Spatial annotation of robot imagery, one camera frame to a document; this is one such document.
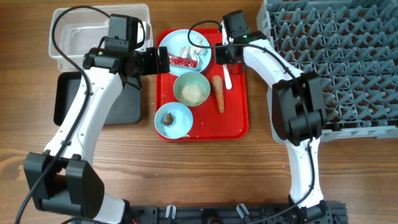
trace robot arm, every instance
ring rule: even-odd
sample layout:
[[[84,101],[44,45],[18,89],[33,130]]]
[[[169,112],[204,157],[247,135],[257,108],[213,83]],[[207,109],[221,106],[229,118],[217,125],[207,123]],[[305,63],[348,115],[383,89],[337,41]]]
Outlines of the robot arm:
[[[271,46],[269,40],[258,39],[250,42],[252,45],[257,45],[266,48],[268,51],[276,55],[280,61],[282,61],[287,68],[292,72],[295,77],[300,77],[303,71],[295,68],[286,60],[284,60]],[[290,75],[285,72],[280,63],[271,55],[263,52],[260,49],[254,47],[243,47],[243,59],[244,63],[253,68],[272,88],[274,84],[279,83],[281,80],[289,81],[292,79]],[[311,166],[306,151],[307,143],[309,139],[300,141],[299,145],[292,144],[289,140],[285,140],[287,150],[289,153],[290,161],[290,172],[292,176],[292,188],[290,190],[290,197],[293,202],[298,202],[308,191],[308,186],[311,184]],[[298,205],[301,207],[312,207],[318,205],[323,200],[323,194],[319,186],[319,175],[318,175],[318,146],[319,138],[312,142],[312,157],[315,167],[315,185],[314,190],[310,196],[308,196],[302,203]]]
[[[160,47],[159,55],[153,47],[145,52],[135,51],[140,47],[137,40],[143,33],[139,32],[138,23],[142,22],[134,17],[111,15],[105,48],[92,48],[83,60],[91,92],[86,92],[82,77],[67,116],[46,145],[44,153],[28,154],[24,171],[32,189],[49,161],[60,150],[65,136],[73,132],[59,159],[32,195],[36,209],[101,223],[124,223],[129,203],[104,193],[104,184],[92,165],[96,142],[106,116],[127,78],[137,78],[141,85],[141,75],[169,72],[167,48]],[[137,32],[127,32],[127,28]],[[71,130],[87,94],[90,97],[83,116]],[[65,169],[65,175],[60,174],[62,169]]]
[[[223,41],[222,44],[229,46],[216,49],[216,62],[245,63],[272,88],[272,124],[278,136],[284,140],[289,153],[292,176],[290,204],[298,203],[296,211],[302,223],[324,216],[325,202],[319,185],[317,157],[319,137],[326,122],[320,77],[314,72],[304,73],[284,60],[264,34],[250,31],[242,11],[224,16],[221,26],[222,33],[226,34],[226,39],[229,40],[228,43]],[[294,81],[298,82],[301,90],[297,89]],[[296,105],[299,101],[299,91],[303,92],[304,99],[301,100],[305,101],[305,104]],[[303,112],[304,105],[310,130]],[[307,150],[309,141],[311,150]],[[310,190],[311,193],[302,200]]]

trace carrot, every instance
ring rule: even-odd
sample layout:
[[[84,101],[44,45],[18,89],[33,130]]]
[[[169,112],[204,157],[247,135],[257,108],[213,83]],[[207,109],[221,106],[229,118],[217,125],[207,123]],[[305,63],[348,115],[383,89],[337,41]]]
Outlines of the carrot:
[[[213,89],[216,93],[217,103],[218,103],[218,110],[220,113],[224,113],[224,93],[223,93],[223,80],[220,76],[215,75],[211,79],[213,84]]]

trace blue bowl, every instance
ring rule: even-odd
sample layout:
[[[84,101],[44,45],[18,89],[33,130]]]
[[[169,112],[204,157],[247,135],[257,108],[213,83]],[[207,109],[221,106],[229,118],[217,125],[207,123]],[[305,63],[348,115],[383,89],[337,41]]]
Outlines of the blue bowl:
[[[210,83],[209,83],[209,80],[207,80],[207,78],[204,75],[202,75],[201,73],[198,73],[198,72],[187,72],[187,73],[184,73],[184,74],[180,75],[176,79],[176,81],[174,82],[173,93],[174,93],[174,96],[176,97],[176,99],[179,102],[181,102],[181,100],[179,98],[179,94],[181,93],[182,88],[185,85],[188,85],[188,84],[196,84],[196,85],[200,86],[201,88],[203,88],[204,91],[205,91],[205,96],[206,97],[205,97],[205,100],[203,100],[202,102],[199,102],[198,104],[187,105],[187,106],[199,106],[204,101],[207,100],[207,98],[210,95]]]
[[[190,38],[195,43],[197,37],[201,37],[204,46],[210,46],[206,37],[197,31],[191,31]],[[168,53],[180,56],[180,50],[182,47],[192,47],[188,41],[188,30],[180,29],[167,34],[159,44],[159,47],[167,47]],[[197,68],[183,67],[178,65],[170,65],[170,74],[180,76],[186,72],[202,72],[209,65],[211,60],[211,49],[206,49],[203,55],[199,56],[199,64]]]
[[[169,126],[163,124],[168,113],[173,115],[173,123]],[[193,124],[192,112],[182,103],[166,103],[157,110],[155,115],[155,128],[157,132],[168,139],[184,137],[191,130]]]

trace rice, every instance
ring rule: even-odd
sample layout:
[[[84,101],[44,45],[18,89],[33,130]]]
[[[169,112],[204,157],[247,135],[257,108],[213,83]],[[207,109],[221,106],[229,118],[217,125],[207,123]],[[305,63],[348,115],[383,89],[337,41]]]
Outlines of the rice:
[[[186,84],[178,94],[178,99],[185,105],[194,106],[206,99],[205,90],[196,84]]]

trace wooden table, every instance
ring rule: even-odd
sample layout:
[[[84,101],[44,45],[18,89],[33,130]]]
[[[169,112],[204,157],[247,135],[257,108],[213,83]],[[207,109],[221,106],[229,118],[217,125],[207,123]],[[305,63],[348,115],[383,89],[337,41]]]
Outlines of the wooden table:
[[[86,5],[133,4],[134,1]],[[57,62],[48,55],[53,11],[83,2],[5,0],[0,4],[0,223],[13,223],[29,188],[28,152],[42,152],[53,124]],[[260,0],[146,1],[154,36],[242,9],[253,30]],[[94,168],[106,192],[133,205],[164,207],[287,202],[289,159],[271,137],[267,85],[247,70],[250,130],[238,141],[171,144],[154,128],[155,76],[144,77],[142,121],[106,126]],[[326,200],[347,203],[350,223],[397,223],[398,139],[345,139],[321,143],[320,183]],[[68,217],[38,212],[32,202],[23,223],[60,223]]]

